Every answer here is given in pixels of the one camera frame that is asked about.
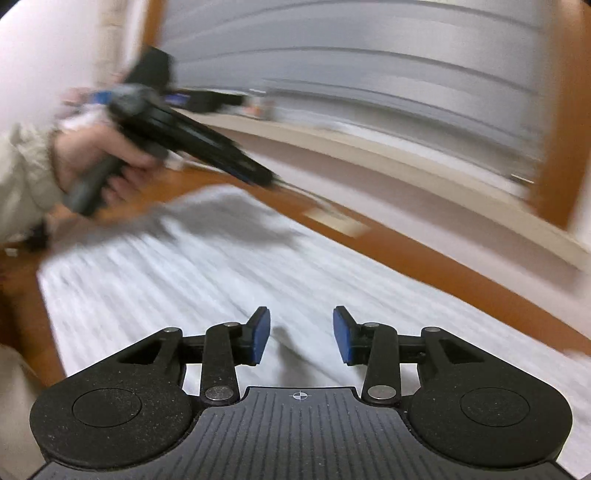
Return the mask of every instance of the crosshair marking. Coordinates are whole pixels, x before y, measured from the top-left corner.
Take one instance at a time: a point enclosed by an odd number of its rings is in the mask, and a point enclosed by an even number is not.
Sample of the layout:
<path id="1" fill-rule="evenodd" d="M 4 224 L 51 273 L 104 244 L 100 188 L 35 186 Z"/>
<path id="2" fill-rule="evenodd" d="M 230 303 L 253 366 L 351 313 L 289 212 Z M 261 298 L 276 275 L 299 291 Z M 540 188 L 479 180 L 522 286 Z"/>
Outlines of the crosshair marking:
<path id="1" fill-rule="evenodd" d="M 308 398 L 308 394 L 302 391 L 295 392 L 292 397 L 294 397 L 298 401 L 302 401 Z"/>

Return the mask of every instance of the person's arm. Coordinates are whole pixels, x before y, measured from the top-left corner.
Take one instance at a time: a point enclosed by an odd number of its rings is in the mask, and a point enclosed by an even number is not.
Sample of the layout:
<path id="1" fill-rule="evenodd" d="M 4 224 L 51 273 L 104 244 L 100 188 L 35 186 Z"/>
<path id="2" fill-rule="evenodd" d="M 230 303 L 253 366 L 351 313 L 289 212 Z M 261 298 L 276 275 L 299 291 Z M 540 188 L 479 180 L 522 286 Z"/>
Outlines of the person's arm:
<path id="1" fill-rule="evenodd" d="M 0 242 L 38 223 L 78 175 L 105 154 L 129 164 L 123 177 L 110 178 L 103 188 L 109 205 L 131 198 L 157 166 L 152 156 L 106 125 L 59 133 L 16 125 L 0 137 Z"/>
<path id="2" fill-rule="evenodd" d="M 0 242 L 61 201 L 50 149 L 54 132 L 16 125 L 0 138 Z"/>

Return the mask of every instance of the beige sleeve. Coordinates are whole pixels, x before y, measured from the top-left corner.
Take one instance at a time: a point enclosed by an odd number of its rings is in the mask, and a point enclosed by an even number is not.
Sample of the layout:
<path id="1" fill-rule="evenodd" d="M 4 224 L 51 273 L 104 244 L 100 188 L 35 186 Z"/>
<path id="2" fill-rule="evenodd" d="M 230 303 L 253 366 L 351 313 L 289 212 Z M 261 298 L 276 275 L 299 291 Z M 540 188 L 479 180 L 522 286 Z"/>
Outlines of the beige sleeve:
<path id="1" fill-rule="evenodd" d="M 0 137 L 0 242 L 61 201 L 50 161 L 51 130 L 15 125 Z"/>

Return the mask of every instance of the white wall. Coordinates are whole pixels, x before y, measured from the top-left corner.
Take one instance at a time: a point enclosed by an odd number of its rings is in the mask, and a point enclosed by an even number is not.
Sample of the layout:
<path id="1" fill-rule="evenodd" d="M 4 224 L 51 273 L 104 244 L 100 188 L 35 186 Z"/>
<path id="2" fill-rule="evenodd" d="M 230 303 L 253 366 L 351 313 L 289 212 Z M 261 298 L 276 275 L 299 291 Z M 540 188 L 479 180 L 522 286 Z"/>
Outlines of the white wall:
<path id="1" fill-rule="evenodd" d="M 92 86 L 98 0 L 20 0 L 0 20 L 0 131 L 52 120 L 59 94 Z"/>
<path id="2" fill-rule="evenodd" d="M 459 205 L 363 167 L 222 131 L 286 181 L 453 258 L 591 338 L 591 275 Z"/>

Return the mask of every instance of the round mount pad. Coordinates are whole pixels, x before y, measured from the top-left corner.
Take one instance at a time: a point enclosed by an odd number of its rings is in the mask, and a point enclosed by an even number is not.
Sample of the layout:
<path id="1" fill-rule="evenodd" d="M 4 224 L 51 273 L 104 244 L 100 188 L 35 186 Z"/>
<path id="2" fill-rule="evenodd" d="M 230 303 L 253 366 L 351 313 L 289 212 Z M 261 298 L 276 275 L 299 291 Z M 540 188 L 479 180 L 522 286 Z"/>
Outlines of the round mount pad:
<path id="1" fill-rule="evenodd" d="M 471 363 L 444 370 L 421 387 L 409 420 L 442 455 L 502 469 L 555 459 L 572 413 L 557 390 L 508 364 Z"/>
<path id="2" fill-rule="evenodd" d="M 31 410 L 35 440 L 66 465 L 110 469 L 154 458 L 189 428 L 188 395 L 146 365 L 105 366 L 90 384 L 74 375 Z"/>

